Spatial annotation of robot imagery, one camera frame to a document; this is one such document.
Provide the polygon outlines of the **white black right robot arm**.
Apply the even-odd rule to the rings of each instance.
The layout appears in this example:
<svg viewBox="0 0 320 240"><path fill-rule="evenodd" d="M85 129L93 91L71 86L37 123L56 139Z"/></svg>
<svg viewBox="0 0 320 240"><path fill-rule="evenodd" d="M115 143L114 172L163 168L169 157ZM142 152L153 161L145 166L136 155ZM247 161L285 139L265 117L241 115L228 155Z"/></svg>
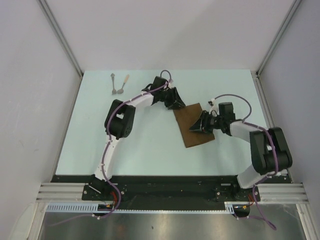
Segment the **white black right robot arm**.
<svg viewBox="0 0 320 240"><path fill-rule="evenodd" d="M236 118L231 102L214 105L211 110L201 112L199 118L189 127L190 132L212 134L215 130L249 143L250 165L227 186L214 188L217 200L246 201L258 197L253 188L262 183L288 183L288 168L293 159L284 132L280 127L264 127Z"/></svg>

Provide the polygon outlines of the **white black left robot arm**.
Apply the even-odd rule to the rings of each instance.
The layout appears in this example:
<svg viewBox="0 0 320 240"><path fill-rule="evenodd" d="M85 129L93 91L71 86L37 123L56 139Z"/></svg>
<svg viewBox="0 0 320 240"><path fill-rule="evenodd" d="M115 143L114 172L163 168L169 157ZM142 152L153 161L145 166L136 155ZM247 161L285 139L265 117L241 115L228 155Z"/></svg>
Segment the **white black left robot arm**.
<svg viewBox="0 0 320 240"><path fill-rule="evenodd" d="M168 110L180 110L186 106L172 83L171 77L165 79L161 75L156 76L153 83L143 88L137 96L126 101L115 99L112 102L104 122L105 148L101 161L88 183L88 187L98 199L107 199L111 192L121 195L119 189L110 182L113 175L113 155L121 140L132 132L137 108L146 108L158 102L164 103Z"/></svg>

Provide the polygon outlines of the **brown cloth napkin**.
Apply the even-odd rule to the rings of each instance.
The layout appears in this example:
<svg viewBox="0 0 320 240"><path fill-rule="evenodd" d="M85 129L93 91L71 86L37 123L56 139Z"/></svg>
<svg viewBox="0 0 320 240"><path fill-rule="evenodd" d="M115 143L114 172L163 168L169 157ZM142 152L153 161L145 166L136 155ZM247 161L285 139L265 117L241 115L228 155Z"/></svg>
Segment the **brown cloth napkin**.
<svg viewBox="0 0 320 240"><path fill-rule="evenodd" d="M191 104L173 111L184 146L192 148L215 140L213 133L204 133L200 129L200 117L203 109L200 103Z"/></svg>

